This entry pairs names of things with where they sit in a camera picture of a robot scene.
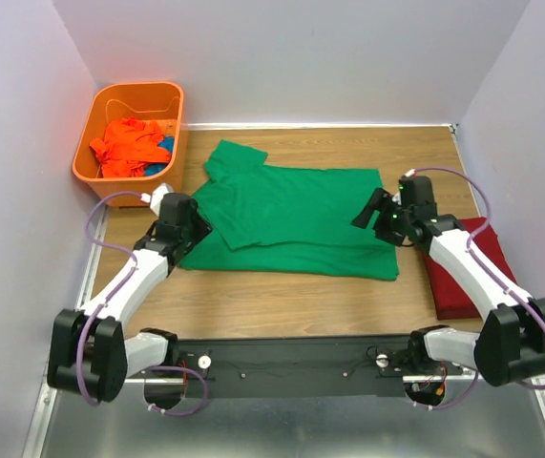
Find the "gray floor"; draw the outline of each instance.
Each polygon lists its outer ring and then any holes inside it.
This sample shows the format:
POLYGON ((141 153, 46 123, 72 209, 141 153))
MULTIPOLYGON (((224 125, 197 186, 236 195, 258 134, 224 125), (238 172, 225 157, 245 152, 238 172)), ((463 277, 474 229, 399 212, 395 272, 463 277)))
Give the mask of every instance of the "gray floor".
MULTIPOLYGON (((449 381, 449 395, 466 386, 449 381)), ((142 384, 93 408, 58 393, 43 456, 190 458, 545 457, 532 392, 480 383, 439 412, 404 399, 329 397, 213 400, 188 418, 148 412, 142 384)))

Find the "blue cloth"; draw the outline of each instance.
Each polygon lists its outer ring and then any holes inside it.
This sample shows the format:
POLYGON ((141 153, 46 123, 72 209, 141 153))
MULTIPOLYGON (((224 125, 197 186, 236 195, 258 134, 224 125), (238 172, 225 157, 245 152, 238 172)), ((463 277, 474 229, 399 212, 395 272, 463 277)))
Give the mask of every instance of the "blue cloth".
MULTIPOLYGON (((167 136, 163 140, 161 140, 157 146, 160 146, 162 148, 165 148, 168 150, 168 153, 170 153, 170 156, 173 155, 173 149, 175 148, 175 138, 173 136, 167 136)), ((153 175, 158 174, 162 170, 166 168, 168 164, 150 164, 145 168, 145 176, 151 177, 153 175)))

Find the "orange bin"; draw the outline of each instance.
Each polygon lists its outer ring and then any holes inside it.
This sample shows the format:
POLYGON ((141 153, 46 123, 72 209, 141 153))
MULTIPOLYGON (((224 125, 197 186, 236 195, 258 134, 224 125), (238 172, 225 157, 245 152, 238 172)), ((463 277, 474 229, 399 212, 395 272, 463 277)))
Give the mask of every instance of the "orange bin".
MULTIPOLYGON (((74 155, 74 175, 88 183, 101 198, 119 191, 151 194, 161 183, 168 183, 179 192, 187 152, 186 122, 183 112, 183 90, 177 84, 162 81, 109 86, 94 98, 74 155), (170 163, 164 170, 151 177, 103 178, 100 164, 90 148, 90 142, 104 136, 110 121, 129 116, 143 121, 155 119, 166 136, 175 138, 170 163)), ((109 205, 137 207, 146 204, 138 198, 126 196, 111 199, 109 205)))

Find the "floor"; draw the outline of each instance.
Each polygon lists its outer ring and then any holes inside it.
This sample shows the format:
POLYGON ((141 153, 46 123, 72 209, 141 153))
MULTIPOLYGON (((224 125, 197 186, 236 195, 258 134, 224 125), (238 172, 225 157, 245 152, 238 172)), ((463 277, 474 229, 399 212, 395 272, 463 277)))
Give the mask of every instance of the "floor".
MULTIPOLYGON (((389 190, 413 167, 462 168, 445 127, 200 131, 190 133, 183 192, 193 193, 204 183, 202 164, 221 139, 267 151, 266 163, 272 165, 376 167, 389 190)), ((440 213, 477 216, 461 178, 431 176, 440 213)), ((154 217, 147 209, 114 209, 105 240, 132 247, 154 217)), ((125 261, 121 253, 103 251, 94 293, 125 261)), ((177 269, 138 309, 126 334, 157 327, 181 338, 359 335, 408 333, 438 324, 420 255, 412 248, 400 249, 398 261, 397 281, 177 269)), ((481 327, 479 320, 444 323, 465 330, 481 327)))

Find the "orange cloth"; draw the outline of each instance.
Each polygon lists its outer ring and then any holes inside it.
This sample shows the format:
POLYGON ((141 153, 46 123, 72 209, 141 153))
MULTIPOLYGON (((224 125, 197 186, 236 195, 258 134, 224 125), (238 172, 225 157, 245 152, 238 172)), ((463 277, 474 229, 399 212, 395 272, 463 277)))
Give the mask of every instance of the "orange cloth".
POLYGON ((168 150, 157 146, 163 139, 155 120, 145 122, 129 117, 111 121, 104 140, 96 138, 90 147, 100 162, 103 177, 144 177, 149 164, 170 162, 168 150))

